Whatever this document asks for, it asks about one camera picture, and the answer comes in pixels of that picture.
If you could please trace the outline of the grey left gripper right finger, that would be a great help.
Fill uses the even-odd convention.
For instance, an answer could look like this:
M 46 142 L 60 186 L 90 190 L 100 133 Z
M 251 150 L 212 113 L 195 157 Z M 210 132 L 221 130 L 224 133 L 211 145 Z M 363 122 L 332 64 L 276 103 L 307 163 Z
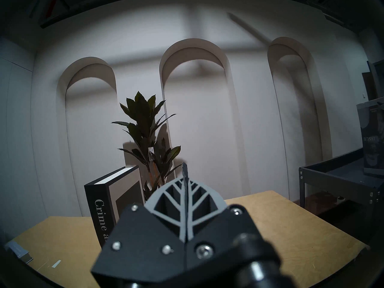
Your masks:
M 191 180 L 186 169 L 186 271 L 237 272 L 262 259 L 262 236 L 245 207 Z

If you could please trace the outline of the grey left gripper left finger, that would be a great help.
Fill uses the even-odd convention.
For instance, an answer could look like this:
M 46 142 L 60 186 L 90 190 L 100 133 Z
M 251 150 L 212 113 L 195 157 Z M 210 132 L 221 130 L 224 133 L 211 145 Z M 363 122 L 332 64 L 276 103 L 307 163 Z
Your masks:
M 163 283 L 186 272 L 187 166 L 144 206 L 124 210 L 91 274 L 97 283 Z

